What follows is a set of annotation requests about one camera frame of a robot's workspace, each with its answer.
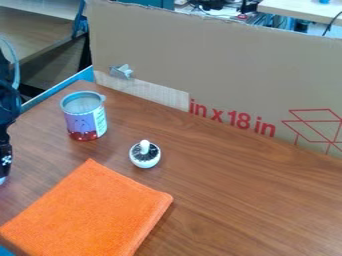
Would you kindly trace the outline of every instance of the metal clip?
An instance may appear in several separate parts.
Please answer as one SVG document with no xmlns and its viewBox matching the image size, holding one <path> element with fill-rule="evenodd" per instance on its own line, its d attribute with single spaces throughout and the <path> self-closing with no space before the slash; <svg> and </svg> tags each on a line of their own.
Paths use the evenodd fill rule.
<svg viewBox="0 0 342 256">
<path fill-rule="evenodd" d="M 109 68 L 109 74 L 120 79 L 129 80 L 132 78 L 132 73 L 133 70 L 130 69 L 128 64 L 122 66 L 111 66 Z"/>
</svg>

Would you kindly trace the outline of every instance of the tin can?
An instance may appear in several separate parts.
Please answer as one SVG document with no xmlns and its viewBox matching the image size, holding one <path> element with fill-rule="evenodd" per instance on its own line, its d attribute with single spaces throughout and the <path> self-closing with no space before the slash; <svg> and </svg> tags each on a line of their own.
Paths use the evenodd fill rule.
<svg viewBox="0 0 342 256">
<path fill-rule="evenodd" d="M 105 134 L 107 131 L 105 100 L 105 96 L 92 91 L 74 92 L 62 99 L 60 106 L 72 139 L 89 141 Z"/>
</svg>

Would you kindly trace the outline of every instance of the orange cloth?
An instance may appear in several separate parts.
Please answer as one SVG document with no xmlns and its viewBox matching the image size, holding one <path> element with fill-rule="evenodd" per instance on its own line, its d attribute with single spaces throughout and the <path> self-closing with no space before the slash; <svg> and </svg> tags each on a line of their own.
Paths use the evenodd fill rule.
<svg viewBox="0 0 342 256">
<path fill-rule="evenodd" d="M 89 159 L 0 234 L 34 256 L 133 255 L 172 200 Z"/>
</svg>

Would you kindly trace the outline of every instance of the cable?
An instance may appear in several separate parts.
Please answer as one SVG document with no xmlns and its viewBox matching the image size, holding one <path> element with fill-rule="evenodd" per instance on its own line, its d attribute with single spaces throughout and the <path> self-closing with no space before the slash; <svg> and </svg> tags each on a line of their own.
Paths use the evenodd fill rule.
<svg viewBox="0 0 342 256">
<path fill-rule="evenodd" d="M 336 16 L 330 21 L 329 25 L 327 26 L 327 28 L 325 29 L 325 31 L 323 32 L 322 36 L 325 36 L 325 34 L 330 31 L 331 26 L 334 24 L 335 20 L 342 14 L 342 11 L 339 12 L 338 14 L 336 14 Z"/>
<path fill-rule="evenodd" d="M 190 13 L 195 11 L 195 10 L 199 10 L 199 11 L 203 12 L 204 14 L 206 14 L 208 16 L 213 16 L 213 17 L 225 17 L 225 16 L 231 17 L 232 16 L 232 15 L 228 15 L 228 14 L 214 15 L 214 14 L 210 14 L 210 13 L 204 11 L 200 6 L 196 6 L 196 5 L 191 5 L 191 6 L 193 7 L 193 9 L 190 11 Z"/>
<path fill-rule="evenodd" d="M 13 64 L 14 64 L 14 79 L 13 79 L 12 87 L 14 89 L 18 89 L 19 83 L 20 83 L 20 67 L 19 67 L 18 56 L 14 50 L 13 45 L 8 40 L 6 40 L 4 36 L 0 35 L 0 41 L 3 41 L 11 52 L 11 55 L 13 58 Z"/>
</svg>

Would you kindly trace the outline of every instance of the wooden shelf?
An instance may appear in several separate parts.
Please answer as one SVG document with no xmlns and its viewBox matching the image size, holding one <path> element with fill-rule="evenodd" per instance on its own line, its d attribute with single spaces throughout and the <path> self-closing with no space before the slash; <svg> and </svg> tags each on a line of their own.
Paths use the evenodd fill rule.
<svg viewBox="0 0 342 256">
<path fill-rule="evenodd" d="M 71 33 L 70 20 L 0 7 L 0 34 L 14 45 L 21 63 L 70 41 Z"/>
<path fill-rule="evenodd" d="M 328 24 L 342 11 L 342 0 L 330 0 L 329 4 L 319 0 L 263 0 L 258 11 Z M 334 24 L 342 26 L 342 16 Z"/>
<path fill-rule="evenodd" d="M 0 6 L 74 20 L 80 0 L 0 0 Z"/>
</svg>

